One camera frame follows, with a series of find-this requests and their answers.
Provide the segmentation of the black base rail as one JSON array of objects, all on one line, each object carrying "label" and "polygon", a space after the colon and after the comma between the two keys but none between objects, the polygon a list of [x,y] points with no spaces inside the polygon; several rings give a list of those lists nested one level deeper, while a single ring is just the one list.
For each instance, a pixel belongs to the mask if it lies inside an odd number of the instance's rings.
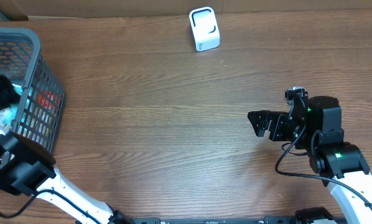
[{"label": "black base rail", "polygon": [[202,218],[202,219],[160,219],[132,218],[135,224],[296,224],[296,217],[266,216],[264,218]]}]

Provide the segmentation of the grey plastic mesh basket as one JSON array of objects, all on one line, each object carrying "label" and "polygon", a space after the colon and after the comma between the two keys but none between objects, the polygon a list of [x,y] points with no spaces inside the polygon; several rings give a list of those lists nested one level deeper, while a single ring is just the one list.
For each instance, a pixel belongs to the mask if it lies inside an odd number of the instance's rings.
[{"label": "grey plastic mesh basket", "polygon": [[0,27],[0,75],[22,88],[11,130],[53,153],[66,94],[40,51],[32,30]]}]

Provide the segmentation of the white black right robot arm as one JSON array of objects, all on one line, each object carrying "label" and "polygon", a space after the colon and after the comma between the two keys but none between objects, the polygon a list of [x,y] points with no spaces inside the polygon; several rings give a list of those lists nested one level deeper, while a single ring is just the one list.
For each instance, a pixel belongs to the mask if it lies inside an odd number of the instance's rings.
[{"label": "white black right robot arm", "polygon": [[[371,169],[358,146],[344,140],[342,109],[337,98],[286,93],[290,111],[251,111],[248,119],[258,137],[282,142],[275,164],[278,174],[321,180],[341,208],[347,223],[372,223]],[[292,149],[307,156],[312,174],[280,170]]]}]

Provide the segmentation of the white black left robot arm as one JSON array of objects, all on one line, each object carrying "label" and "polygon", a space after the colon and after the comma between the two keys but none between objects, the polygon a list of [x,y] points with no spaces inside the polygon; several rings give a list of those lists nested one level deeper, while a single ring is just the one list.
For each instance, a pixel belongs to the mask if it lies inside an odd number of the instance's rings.
[{"label": "white black left robot arm", "polygon": [[[19,100],[11,81],[0,75],[0,110]],[[119,210],[89,196],[67,180],[55,163],[40,144],[0,124],[0,189],[29,197],[18,212],[8,215],[0,211],[0,217],[14,218],[39,198],[69,214],[77,223],[132,223]]]}]

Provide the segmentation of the white barcode scanner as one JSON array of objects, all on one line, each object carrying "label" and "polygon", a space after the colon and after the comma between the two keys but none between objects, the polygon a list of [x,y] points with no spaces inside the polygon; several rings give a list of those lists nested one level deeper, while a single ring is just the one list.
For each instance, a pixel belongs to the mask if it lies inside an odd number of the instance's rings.
[{"label": "white barcode scanner", "polygon": [[188,15],[197,52],[214,49],[220,44],[220,31],[211,7],[192,10]]}]

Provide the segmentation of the teal wet wipes pack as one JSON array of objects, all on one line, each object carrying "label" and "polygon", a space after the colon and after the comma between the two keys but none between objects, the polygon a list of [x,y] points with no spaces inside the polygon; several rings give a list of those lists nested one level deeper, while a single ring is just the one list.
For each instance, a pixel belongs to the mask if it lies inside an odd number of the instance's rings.
[{"label": "teal wet wipes pack", "polygon": [[16,118],[16,113],[23,93],[23,89],[20,85],[13,84],[12,87],[14,91],[10,93],[5,108],[0,110],[0,122],[3,126],[10,126],[12,120]]}]

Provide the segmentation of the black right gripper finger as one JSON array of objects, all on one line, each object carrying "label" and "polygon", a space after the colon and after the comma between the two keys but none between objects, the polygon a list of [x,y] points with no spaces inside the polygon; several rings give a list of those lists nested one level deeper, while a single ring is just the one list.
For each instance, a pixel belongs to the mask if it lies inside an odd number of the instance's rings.
[{"label": "black right gripper finger", "polygon": [[269,129],[270,121],[257,121],[254,122],[253,128],[257,137],[263,137],[265,132]]},{"label": "black right gripper finger", "polygon": [[272,116],[272,111],[261,110],[248,113],[248,119],[254,127],[268,127]]}]

